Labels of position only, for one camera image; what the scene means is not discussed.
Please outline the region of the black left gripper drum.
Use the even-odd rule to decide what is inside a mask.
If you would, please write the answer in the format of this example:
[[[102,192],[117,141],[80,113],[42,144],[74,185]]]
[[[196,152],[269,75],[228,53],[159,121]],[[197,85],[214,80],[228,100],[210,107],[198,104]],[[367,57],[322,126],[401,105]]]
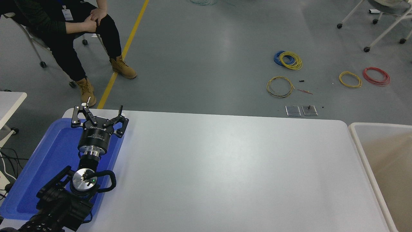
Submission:
[[[95,147],[98,152],[107,152],[111,135],[114,132],[113,125],[103,128],[103,124],[93,125],[91,121],[85,121],[82,125],[83,132],[78,144],[78,150],[85,152],[87,148]]]

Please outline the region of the person's right hand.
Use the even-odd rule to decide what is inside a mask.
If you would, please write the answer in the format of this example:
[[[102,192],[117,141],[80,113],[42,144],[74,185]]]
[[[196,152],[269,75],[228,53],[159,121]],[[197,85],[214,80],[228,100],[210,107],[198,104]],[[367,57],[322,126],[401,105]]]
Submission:
[[[94,33],[97,30],[97,23],[92,19],[93,16],[89,15],[82,23],[83,31]]]

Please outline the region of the person's left hand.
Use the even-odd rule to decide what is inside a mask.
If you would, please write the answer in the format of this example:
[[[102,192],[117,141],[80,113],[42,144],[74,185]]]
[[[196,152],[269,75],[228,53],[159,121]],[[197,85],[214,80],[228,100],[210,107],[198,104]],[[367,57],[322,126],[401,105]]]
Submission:
[[[91,11],[91,20],[100,25],[101,20],[107,16],[107,9],[96,8]]]

